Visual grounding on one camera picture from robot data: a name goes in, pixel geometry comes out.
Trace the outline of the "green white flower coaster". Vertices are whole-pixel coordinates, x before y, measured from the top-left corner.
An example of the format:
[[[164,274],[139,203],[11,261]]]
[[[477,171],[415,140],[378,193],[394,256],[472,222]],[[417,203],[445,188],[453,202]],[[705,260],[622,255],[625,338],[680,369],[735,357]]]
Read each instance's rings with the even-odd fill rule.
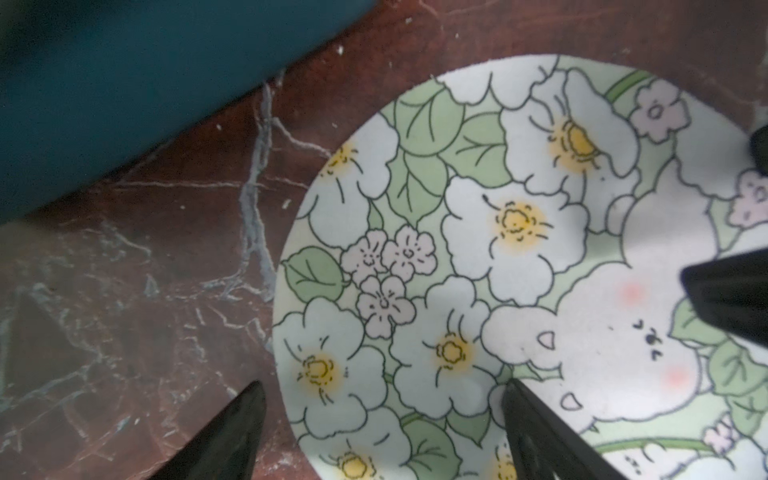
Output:
[[[273,346],[323,479],[516,479],[507,382],[628,479],[763,479],[767,351],[690,265],[767,245],[747,134],[650,73],[492,60],[400,95],[320,169]]]

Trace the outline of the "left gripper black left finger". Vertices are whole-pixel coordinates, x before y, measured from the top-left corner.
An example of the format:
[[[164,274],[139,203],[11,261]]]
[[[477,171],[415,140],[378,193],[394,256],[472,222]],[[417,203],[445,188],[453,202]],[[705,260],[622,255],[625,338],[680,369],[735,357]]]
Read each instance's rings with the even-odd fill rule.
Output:
[[[150,479],[250,479],[266,413],[264,387],[253,381]]]

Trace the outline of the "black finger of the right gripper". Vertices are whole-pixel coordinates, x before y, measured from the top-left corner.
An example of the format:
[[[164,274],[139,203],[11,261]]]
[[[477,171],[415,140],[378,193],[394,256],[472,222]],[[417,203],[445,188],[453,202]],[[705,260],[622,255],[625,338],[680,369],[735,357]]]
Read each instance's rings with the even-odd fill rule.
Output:
[[[680,280],[703,322],[767,345],[766,249],[688,266]]]

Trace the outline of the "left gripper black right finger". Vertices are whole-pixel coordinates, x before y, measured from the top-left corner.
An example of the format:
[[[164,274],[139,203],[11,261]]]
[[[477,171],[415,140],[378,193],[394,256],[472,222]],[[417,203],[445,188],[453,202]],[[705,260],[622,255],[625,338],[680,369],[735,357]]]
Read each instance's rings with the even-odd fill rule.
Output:
[[[507,383],[501,408],[519,479],[623,477],[521,380]]]

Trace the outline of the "teal plastic storage box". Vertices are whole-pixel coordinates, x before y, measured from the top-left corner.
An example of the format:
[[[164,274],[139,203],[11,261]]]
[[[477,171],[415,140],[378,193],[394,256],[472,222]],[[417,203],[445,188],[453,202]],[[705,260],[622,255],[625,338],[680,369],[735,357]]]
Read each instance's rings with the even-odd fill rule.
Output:
[[[1,219],[117,169],[369,12],[369,1],[5,1]]]

